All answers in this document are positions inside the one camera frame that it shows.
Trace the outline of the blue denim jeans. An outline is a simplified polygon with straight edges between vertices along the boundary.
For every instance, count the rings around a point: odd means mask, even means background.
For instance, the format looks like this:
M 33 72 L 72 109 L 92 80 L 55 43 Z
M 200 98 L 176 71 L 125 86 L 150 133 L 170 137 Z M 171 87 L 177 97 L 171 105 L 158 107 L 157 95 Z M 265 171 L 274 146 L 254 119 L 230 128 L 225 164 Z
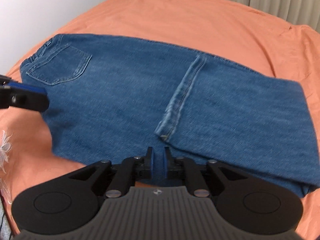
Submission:
M 300 197 L 319 188 L 315 128 L 299 83 L 201 51 L 138 38 L 59 34 L 20 66 L 47 91 L 43 119 L 55 155 L 120 163 L 153 147 L 223 161 Z

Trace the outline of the orange bed sheet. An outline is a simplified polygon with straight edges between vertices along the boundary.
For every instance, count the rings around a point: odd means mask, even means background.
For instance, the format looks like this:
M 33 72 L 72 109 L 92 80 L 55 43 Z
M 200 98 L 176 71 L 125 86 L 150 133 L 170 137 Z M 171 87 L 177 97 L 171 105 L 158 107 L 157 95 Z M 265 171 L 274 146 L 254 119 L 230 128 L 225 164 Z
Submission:
M 319 127 L 319 34 L 228 0 L 107 0 L 54 34 L 93 33 L 145 38 L 190 47 L 230 59 L 262 74 L 299 82 L 315 127 Z M 51 152 L 48 126 L 38 113 L 1 111 L 9 137 L 1 169 L 3 205 L 22 190 L 80 167 Z

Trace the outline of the white floral lace cloth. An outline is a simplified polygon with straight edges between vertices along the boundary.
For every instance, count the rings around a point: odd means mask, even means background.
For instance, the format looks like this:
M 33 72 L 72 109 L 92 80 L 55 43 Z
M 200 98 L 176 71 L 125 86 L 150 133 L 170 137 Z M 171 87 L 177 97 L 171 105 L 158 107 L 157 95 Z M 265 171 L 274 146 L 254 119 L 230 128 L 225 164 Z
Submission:
M 10 152 L 12 145 L 10 143 L 10 138 L 11 136 L 7 136 L 6 131 L 2 131 L 2 137 L 1 137 L 1 172 L 3 172 L 4 174 L 6 174 L 5 171 L 5 164 L 9 163 L 9 156 L 8 156 L 8 152 Z M 12 204 L 12 197 L 11 197 L 11 193 L 10 190 L 5 182 L 5 180 L 3 178 L 1 178 L 1 194 L 2 196 L 5 198 L 5 200 L 7 201 L 7 203 L 9 205 Z

